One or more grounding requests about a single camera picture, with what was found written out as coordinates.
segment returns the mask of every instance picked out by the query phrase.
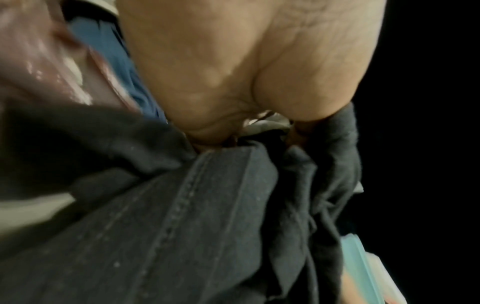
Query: light blue plastic item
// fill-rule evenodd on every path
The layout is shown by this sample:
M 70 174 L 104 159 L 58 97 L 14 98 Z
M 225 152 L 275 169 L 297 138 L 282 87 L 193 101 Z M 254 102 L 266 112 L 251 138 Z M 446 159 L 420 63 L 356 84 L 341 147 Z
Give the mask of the light blue plastic item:
M 341 238 L 344 266 L 368 304 L 385 304 L 372 274 L 359 237 L 349 234 Z

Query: dark gray fabric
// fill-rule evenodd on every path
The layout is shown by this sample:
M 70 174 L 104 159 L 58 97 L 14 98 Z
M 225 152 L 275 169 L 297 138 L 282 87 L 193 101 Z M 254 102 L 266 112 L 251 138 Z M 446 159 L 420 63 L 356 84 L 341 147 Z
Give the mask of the dark gray fabric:
M 87 107 L 9 106 L 1 122 L 3 163 L 50 168 L 42 185 L 69 187 L 85 216 L 9 252 L 0 303 L 338 302 L 335 219 L 360 178 L 352 105 L 305 150 L 273 131 L 196 155 L 171 126 Z M 55 149 L 28 141 L 52 134 Z

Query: blue fabric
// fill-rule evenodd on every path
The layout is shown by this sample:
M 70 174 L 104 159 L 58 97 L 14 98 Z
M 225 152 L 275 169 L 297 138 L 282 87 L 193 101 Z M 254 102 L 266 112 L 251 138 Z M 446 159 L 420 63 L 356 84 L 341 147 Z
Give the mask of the blue fabric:
M 142 83 L 115 24 L 77 17 L 70 22 L 69 28 L 77 39 L 105 57 L 145 116 L 167 122 L 163 110 Z

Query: bare skin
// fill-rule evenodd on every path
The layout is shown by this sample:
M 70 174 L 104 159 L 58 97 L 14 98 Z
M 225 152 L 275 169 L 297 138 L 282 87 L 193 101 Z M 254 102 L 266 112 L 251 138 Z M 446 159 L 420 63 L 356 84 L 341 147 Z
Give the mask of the bare skin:
M 117 0 L 128 47 L 168 118 L 219 145 L 273 110 L 290 141 L 345 106 L 377 44 L 385 0 Z

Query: denim fabric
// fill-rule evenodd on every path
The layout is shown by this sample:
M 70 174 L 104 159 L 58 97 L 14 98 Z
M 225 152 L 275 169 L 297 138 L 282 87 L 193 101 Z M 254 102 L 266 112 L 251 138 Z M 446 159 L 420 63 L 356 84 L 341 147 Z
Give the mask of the denim fabric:
M 105 57 L 130 96 L 149 118 L 166 122 L 165 114 L 140 79 L 117 26 L 103 20 L 76 17 L 69 23 L 70 31 L 86 45 Z
M 170 125 L 110 109 L 16 104 L 0 121 L 0 159 L 30 178 L 48 168 L 35 191 L 69 188 L 81 214 L 9 251 L 0 303 L 338 302 L 335 220 L 360 178 L 352 105 L 305 150 L 271 131 L 201 155 Z

